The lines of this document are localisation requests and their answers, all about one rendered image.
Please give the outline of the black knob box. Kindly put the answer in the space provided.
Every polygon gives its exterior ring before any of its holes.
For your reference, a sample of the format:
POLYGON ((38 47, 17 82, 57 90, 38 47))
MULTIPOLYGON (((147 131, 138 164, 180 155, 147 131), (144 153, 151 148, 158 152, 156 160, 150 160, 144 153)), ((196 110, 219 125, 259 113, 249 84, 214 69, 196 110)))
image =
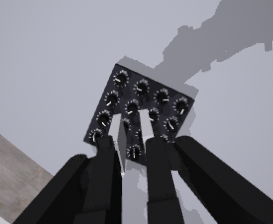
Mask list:
POLYGON ((164 142, 173 143, 194 102, 191 97, 116 63, 83 142, 95 146, 96 138, 108 135, 113 115, 121 113, 127 138, 126 159, 139 159, 136 163, 146 166, 139 110, 148 109, 152 127, 159 128, 164 142))

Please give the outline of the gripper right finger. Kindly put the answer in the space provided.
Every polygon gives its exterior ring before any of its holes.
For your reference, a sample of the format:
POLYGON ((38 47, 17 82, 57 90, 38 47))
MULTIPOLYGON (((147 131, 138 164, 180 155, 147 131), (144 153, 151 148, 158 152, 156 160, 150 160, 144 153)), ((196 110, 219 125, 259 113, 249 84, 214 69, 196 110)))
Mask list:
POLYGON ((178 171, 218 224, 273 224, 270 197, 194 138, 183 135, 174 143, 164 142, 159 128, 151 126, 148 110, 139 112, 146 154, 148 224, 185 224, 171 171, 178 171))

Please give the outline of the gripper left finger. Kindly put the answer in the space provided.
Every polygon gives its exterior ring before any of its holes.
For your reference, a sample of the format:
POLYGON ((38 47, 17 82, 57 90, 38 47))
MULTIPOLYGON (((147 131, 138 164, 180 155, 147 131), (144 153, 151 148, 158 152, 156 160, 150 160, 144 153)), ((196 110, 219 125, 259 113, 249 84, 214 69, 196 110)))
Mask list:
POLYGON ((12 224, 122 224, 126 141, 122 115, 113 115, 96 157, 71 157, 12 224))

